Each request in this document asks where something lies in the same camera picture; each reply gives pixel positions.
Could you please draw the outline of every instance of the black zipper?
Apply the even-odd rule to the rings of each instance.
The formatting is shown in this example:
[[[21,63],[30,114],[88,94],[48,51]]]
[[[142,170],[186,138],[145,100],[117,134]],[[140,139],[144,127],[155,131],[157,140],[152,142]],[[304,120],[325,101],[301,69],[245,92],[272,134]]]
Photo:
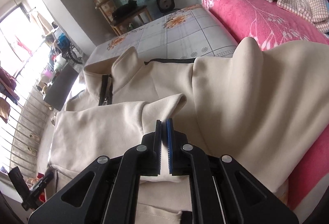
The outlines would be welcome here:
[[[150,62],[191,64],[191,63],[194,63],[194,61],[195,61],[195,58],[190,58],[190,59],[162,59],[162,58],[156,58],[156,59],[151,59],[148,62],[144,62],[144,64],[148,65]]]
[[[98,103],[99,106],[112,104],[112,90],[113,90],[113,84],[112,84],[111,75],[103,75],[101,92],[99,95],[99,103]]]

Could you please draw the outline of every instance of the floral bedsheet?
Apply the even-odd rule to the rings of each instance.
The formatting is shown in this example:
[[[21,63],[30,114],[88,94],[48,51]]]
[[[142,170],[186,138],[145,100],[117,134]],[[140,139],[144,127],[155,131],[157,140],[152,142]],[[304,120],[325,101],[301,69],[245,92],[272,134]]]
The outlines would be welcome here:
[[[203,55],[231,57],[237,43],[202,5],[192,5],[97,46],[87,64],[119,56],[131,46],[140,58],[149,61]]]
[[[312,24],[266,0],[202,0],[239,43],[253,37],[262,50],[294,40],[329,44]]]

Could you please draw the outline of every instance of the red clothing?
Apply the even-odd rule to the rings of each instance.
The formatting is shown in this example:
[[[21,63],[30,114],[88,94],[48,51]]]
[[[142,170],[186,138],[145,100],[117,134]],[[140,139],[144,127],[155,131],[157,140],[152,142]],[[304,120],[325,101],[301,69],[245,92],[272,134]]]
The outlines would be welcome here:
[[[24,44],[24,43],[22,43],[20,40],[19,40],[19,38],[17,38],[17,36],[15,36],[16,37],[16,39],[17,39],[17,44],[18,44],[18,46],[21,46],[24,50],[26,50],[28,53],[29,53],[29,55],[30,56],[32,56],[32,51]]]

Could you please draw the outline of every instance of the zipper pull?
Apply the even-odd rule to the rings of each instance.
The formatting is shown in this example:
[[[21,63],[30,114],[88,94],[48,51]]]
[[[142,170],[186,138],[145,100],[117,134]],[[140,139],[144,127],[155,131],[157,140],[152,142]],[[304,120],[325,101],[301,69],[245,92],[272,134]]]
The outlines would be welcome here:
[[[102,103],[102,105],[107,105],[109,102],[110,95],[112,95],[111,86],[112,86],[112,77],[109,76],[107,79],[106,92],[105,92],[104,102]]]
[[[108,101],[109,101],[109,98],[105,97],[104,102],[102,103],[102,105],[107,105]]]

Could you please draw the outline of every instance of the bag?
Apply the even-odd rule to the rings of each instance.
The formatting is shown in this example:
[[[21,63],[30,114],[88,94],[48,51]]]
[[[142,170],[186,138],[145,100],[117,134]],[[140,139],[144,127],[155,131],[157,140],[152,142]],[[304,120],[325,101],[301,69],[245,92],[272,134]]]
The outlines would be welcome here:
[[[128,15],[137,8],[137,2],[129,0],[127,4],[120,6],[117,10],[112,13],[113,19],[118,20]]]
[[[63,51],[63,49],[69,48],[70,44],[71,41],[62,33],[57,40],[58,47]]]

